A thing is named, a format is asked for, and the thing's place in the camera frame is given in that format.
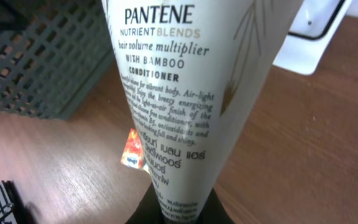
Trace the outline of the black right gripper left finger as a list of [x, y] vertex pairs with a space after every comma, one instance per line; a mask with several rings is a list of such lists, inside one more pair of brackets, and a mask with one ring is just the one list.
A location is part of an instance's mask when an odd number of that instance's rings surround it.
[[135, 212], [125, 224], [163, 224], [163, 215], [153, 184], [149, 185]]

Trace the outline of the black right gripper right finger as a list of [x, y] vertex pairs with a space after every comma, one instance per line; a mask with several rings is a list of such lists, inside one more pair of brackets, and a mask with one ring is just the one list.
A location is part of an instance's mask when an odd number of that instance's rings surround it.
[[197, 219], [197, 224], [234, 224], [214, 189], [211, 190], [207, 198]]

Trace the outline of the orange tissue pack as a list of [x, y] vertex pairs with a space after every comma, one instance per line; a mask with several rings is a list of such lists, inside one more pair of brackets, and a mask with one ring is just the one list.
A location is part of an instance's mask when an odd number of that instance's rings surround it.
[[135, 129], [131, 129], [121, 156], [121, 164], [143, 170], [145, 166], [144, 152], [140, 137]]

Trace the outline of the white conditioner tube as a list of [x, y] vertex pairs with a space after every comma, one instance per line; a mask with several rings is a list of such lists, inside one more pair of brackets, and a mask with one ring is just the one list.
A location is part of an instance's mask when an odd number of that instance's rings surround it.
[[165, 223], [195, 223], [299, 0], [105, 0], [122, 85]]

